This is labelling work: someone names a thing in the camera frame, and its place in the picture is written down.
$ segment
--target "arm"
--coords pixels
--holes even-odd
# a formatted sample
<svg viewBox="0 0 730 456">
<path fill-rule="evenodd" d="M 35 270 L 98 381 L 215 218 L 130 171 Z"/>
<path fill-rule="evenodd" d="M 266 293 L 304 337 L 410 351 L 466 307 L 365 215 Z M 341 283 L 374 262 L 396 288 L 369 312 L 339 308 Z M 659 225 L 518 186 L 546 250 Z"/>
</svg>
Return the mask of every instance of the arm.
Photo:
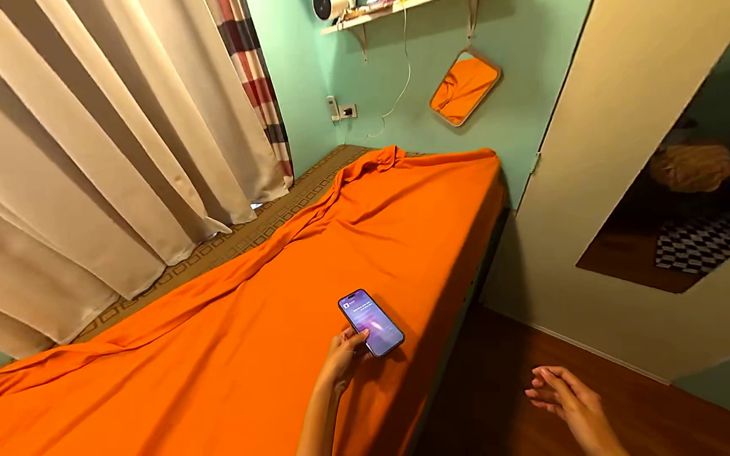
<svg viewBox="0 0 730 456">
<path fill-rule="evenodd" d="M 334 445 L 334 426 L 340 398 L 350 385 L 356 368 L 370 358 L 364 349 L 366 329 L 355 334 L 348 328 L 331 339 L 329 354 L 320 369 L 303 418 L 297 456 L 330 456 Z"/>
<path fill-rule="evenodd" d="M 526 396 L 568 423 L 573 436 L 588 456 L 627 456 L 604 416 L 602 398 L 568 369 L 559 366 L 535 368 L 532 389 Z"/>
</svg>

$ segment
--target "checkered rug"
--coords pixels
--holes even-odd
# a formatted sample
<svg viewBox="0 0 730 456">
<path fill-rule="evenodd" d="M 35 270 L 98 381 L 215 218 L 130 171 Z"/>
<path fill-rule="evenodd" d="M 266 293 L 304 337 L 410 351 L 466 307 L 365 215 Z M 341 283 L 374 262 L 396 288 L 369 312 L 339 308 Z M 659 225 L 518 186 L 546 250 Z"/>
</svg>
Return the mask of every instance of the checkered rug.
<svg viewBox="0 0 730 456">
<path fill-rule="evenodd" d="M 655 266 L 706 275 L 730 258 L 730 212 L 661 226 Z"/>
</svg>

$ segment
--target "wooden floor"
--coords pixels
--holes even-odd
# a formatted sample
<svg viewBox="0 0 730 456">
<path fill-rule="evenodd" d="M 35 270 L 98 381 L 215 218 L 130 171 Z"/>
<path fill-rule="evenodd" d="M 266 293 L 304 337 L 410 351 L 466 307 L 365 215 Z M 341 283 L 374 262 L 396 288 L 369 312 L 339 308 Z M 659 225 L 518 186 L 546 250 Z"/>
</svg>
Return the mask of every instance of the wooden floor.
<svg viewBox="0 0 730 456">
<path fill-rule="evenodd" d="M 622 217 L 614 213 L 576 265 L 670 293 L 683 293 L 703 276 L 654 265 L 655 248 L 663 224 L 662 217 L 650 217 L 648 214 Z"/>
<path fill-rule="evenodd" d="M 562 420 L 523 395 L 542 364 L 602 395 L 633 456 L 730 455 L 730 411 L 481 306 L 466 317 L 415 455 L 583 454 Z"/>
</svg>

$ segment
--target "orange bed sheet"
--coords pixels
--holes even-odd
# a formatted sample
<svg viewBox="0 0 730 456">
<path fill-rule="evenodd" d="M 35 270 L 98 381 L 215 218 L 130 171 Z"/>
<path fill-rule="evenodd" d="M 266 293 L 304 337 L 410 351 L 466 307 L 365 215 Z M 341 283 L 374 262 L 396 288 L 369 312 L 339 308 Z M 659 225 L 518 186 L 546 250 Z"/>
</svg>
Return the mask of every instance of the orange bed sheet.
<svg viewBox="0 0 730 456">
<path fill-rule="evenodd" d="M 0 454 L 293 454 L 337 300 L 405 332 L 357 373 L 335 452 L 399 454 L 428 398 L 504 191 L 488 149 L 372 151 L 265 243 L 90 342 L 0 369 Z"/>
</svg>

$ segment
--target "human hand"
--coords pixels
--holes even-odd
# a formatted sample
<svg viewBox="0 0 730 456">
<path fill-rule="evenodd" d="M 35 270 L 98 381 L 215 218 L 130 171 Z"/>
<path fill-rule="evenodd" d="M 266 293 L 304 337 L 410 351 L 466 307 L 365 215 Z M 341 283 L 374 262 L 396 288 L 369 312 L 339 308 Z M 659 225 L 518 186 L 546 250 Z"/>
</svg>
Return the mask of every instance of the human hand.
<svg viewBox="0 0 730 456">
<path fill-rule="evenodd" d="M 532 370 L 534 386 L 526 396 L 536 407 L 544 408 L 568 423 L 573 436 L 590 456 L 626 456 L 604 416 L 602 398 L 585 386 L 568 369 L 541 366 Z"/>
<path fill-rule="evenodd" d="M 345 392 L 362 361 L 371 357 L 365 347 L 369 335 L 370 329 L 357 334 L 349 327 L 332 337 L 329 354 L 319 371 L 318 385 L 330 385 L 337 394 Z"/>
</svg>

